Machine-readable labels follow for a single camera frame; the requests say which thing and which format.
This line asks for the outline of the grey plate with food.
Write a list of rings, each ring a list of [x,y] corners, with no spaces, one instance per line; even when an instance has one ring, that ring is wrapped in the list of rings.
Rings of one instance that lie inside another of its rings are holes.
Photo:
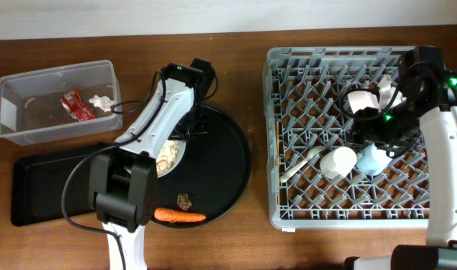
[[[159,178],[175,169],[181,161],[185,149],[186,142],[181,140],[167,140],[163,144],[156,158],[156,169]]]

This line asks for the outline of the light blue cup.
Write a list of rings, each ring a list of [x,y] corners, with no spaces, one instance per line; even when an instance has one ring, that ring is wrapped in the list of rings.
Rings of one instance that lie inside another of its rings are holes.
[[[361,158],[356,162],[356,168],[367,176],[380,175],[390,164],[392,158],[384,150],[378,149],[372,143],[361,151]]]

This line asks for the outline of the white paper cup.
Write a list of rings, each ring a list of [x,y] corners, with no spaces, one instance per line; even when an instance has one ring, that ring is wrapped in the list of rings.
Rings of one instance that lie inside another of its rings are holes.
[[[328,178],[345,177],[356,164],[356,153],[347,146],[335,148],[323,156],[320,161],[320,171]]]

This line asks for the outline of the brown food scrap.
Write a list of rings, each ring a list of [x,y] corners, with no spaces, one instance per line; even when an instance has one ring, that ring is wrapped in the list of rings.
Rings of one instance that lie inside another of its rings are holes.
[[[192,201],[187,193],[179,193],[177,196],[177,205],[181,210],[187,212],[192,207]]]

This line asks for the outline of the wooden chopstick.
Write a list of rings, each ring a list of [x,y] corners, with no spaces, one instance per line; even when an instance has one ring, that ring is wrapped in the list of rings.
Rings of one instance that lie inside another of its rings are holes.
[[[275,131],[276,131],[276,165],[278,171],[280,170],[280,122],[275,121]]]

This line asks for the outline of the white plastic fork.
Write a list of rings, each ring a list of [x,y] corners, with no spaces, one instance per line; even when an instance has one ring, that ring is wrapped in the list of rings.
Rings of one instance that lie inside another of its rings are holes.
[[[307,156],[294,167],[290,168],[280,177],[280,183],[287,182],[292,176],[294,176],[303,166],[305,166],[315,155],[320,154],[325,148],[321,145],[311,148],[308,151]]]

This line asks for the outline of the orange carrot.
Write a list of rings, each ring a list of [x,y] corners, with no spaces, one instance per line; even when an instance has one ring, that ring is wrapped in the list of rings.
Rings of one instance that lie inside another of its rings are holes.
[[[169,208],[157,208],[154,217],[158,221],[169,223],[196,223],[206,219],[204,214],[176,211]]]

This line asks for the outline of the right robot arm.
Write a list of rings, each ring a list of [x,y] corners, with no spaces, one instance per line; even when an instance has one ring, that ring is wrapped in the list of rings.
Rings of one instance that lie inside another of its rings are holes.
[[[416,46],[398,62],[395,89],[404,101],[382,109],[344,111],[353,119],[355,143],[380,143],[410,151],[421,134],[428,157],[430,211],[426,243],[400,244],[389,256],[348,257],[345,269],[457,269],[457,71],[441,49]]]

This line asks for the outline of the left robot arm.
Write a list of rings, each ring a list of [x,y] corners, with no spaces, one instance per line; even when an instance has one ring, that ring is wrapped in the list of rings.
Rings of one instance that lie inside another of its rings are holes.
[[[90,165],[88,204],[102,227],[76,223],[66,211],[62,215],[77,229],[107,237],[111,269],[146,269],[145,227],[159,194],[156,159],[177,125],[182,126],[182,138],[189,138],[210,87],[217,84],[209,61],[168,64],[155,72],[129,128],[76,165]]]

